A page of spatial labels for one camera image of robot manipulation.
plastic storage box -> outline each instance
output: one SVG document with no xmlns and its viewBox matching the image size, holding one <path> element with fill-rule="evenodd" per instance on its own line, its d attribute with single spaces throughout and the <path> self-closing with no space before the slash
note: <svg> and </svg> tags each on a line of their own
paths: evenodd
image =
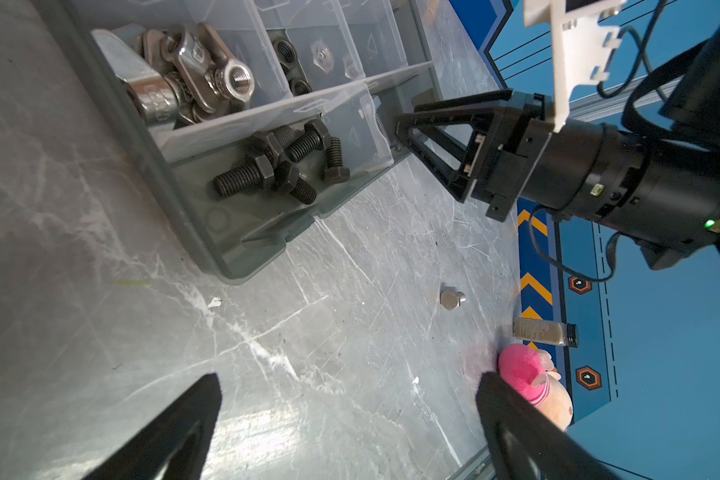
<svg viewBox="0 0 720 480">
<path fill-rule="evenodd" d="M 334 0 L 256 2 L 163 0 L 99 4 L 84 0 L 35 0 L 41 16 L 136 162 L 192 259 L 204 272 L 228 283 L 249 279 L 277 258 L 286 244 L 308 228 L 316 217 L 329 216 L 383 175 L 395 161 L 408 155 L 408 150 L 395 139 L 388 141 L 382 136 L 377 113 L 378 122 L 393 133 L 395 115 L 412 111 L 414 104 L 441 99 L 414 0 L 398 0 L 392 16 L 402 33 L 399 37 L 410 66 L 402 64 L 400 68 L 368 78 L 363 75 L 354 81 L 345 77 L 345 83 L 298 97 L 287 90 L 285 76 L 269 41 L 272 32 L 267 32 L 264 24 L 278 21 L 289 34 L 301 29 L 303 32 L 298 34 L 303 34 L 304 44 L 325 41 L 328 36 L 324 32 L 331 27 L 338 32 L 336 38 L 346 42 L 346 54 L 353 58 L 352 52 L 355 56 L 357 52 L 342 8 Z M 308 8 L 320 6 L 325 11 L 326 5 L 331 6 L 335 14 L 334 23 L 313 22 L 304 27 L 295 23 L 300 22 L 299 15 Z M 237 51 L 232 48 L 232 52 L 251 67 L 257 91 L 264 95 L 250 110 L 153 137 L 90 36 L 90 30 L 117 28 L 128 23 L 168 28 L 177 23 L 203 20 L 218 28 L 226 42 L 239 46 Z M 335 45 L 336 41 L 326 43 Z M 378 110 L 374 96 L 376 102 L 380 101 Z M 349 182 L 324 184 L 320 180 L 324 153 L 317 151 L 298 164 L 302 177 L 318 191 L 312 205 L 255 189 L 223 200 L 214 195 L 211 179 L 242 161 L 244 144 L 251 133 L 282 124 L 300 128 L 312 118 L 322 118 L 332 135 L 342 140 L 345 165 L 352 171 Z"/>
<path fill-rule="evenodd" d="M 92 28 L 113 29 L 135 23 L 166 30 L 177 24 L 207 22 L 253 72 L 256 89 L 252 107 L 293 96 L 252 0 L 71 0 L 71 3 Z"/>
<path fill-rule="evenodd" d="M 284 30 L 312 90 L 365 77 L 338 0 L 254 0 L 267 30 Z"/>
<path fill-rule="evenodd" d="M 350 0 L 342 8 L 367 76 L 408 65 L 389 0 Z"/>
</svg>

white mounting bracket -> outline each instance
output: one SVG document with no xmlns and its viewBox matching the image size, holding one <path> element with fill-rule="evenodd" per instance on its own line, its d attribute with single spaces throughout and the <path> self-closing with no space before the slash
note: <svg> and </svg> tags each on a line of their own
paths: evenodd
<svg viewBox="0 0 720 480">
<path fill-rule="evenodd" d="M 597 85 L 608 79 L 605 69 L 611 54 L 621 45 L 620 27 L 601 27 L 597 21 L 618 14 L 624 3 L 626 0 L 599 0 L 566 12 L 566 0 L 524 0 L 526 27 L 550 24 L 555 132 L 568 119 L 568 101 L 574 87 Z"/>
</svg>

pink plush toy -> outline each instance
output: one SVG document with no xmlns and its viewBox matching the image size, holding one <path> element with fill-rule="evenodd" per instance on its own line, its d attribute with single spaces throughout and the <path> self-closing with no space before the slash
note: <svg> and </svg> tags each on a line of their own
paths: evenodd
<svg viewBox="0 0 720 480">
<path fill-rule="evenodd" d="M 535 406 L 560 430 L 565 430 L 574 417 L 568 391 L 558 382 L 552 356 L 544 350 L 533 350 L 522 343 L 513 343 L 499 355 L 499 375 Z"/>
</svg>

gray marble surface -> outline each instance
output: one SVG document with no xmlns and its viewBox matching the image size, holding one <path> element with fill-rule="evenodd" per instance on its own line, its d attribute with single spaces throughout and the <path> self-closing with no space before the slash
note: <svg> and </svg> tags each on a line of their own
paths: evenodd
<svg viewBox="0 0 720 480">
<path fill-rule="evenodd" d="M 420 6 L 445 96 L 492 89 L 451 5 Z M 446 478 L 484 445 L 474 391 L 518 304 L 516 219 L 484 211 L 409 158 L 222 284 L 36 11 L 0 1 L 0 478 L 80 478 L 207 372 L 204 478 Z"/>
</svg>

bolt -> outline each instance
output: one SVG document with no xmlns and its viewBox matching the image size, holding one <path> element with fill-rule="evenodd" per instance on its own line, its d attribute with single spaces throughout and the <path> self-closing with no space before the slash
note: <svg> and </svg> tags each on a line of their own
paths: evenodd
<svg viewBox="0 0 720 480">
<path fill-rule="evenodd" d="M 320 120 L 310 120 L 304 124 L 304 135 L 286 148 L 286 155 L 295 164 L 304 160 L 314 149 L 325 150 L 331 141 L 326 124 Z"/>
<path fill-rule="evenodd" d="M 317 198 L 317 191 L 298 175 L 298 167 L 289 161 L 281 162 L 275 168 L 275 182 L 272 189 L 280 194 L 290 194 L 305 205 L 311 205 Z"/>
<path fill-rule="evenodd" d="M 326 149 L 326 169 L 322 179 L 327 184 L 343 184 L 349 180 L 349 168 L 344 166 L 342 158 L 342 141 L 331 137 L 331 144 Z"/>
<path fill-rule="evenodd" d="M 448 310 L 458 308 L 466 300 L 467 296 L 465 294 L 454 290 L 444 290 L 440 294 L 440 304 Z"/>
<path fill-rule="evenodd" d="M 250 151 L 246 153 L 244 165 L 213 178 L 213 189 L 221 198 L 227 198 L 248 187 L 269 188 L 274 179 L 269 158 L 262 152 Z"/>
<path fill-rule="evenodd" d="M 257 131 L 251 135 L 249 148 L 263 152 L 273 167 L 277 167 L 283 159 L 284 147 L 293 142 L 296 134 L 288 125 L 271 131 Z"/>
</svg>

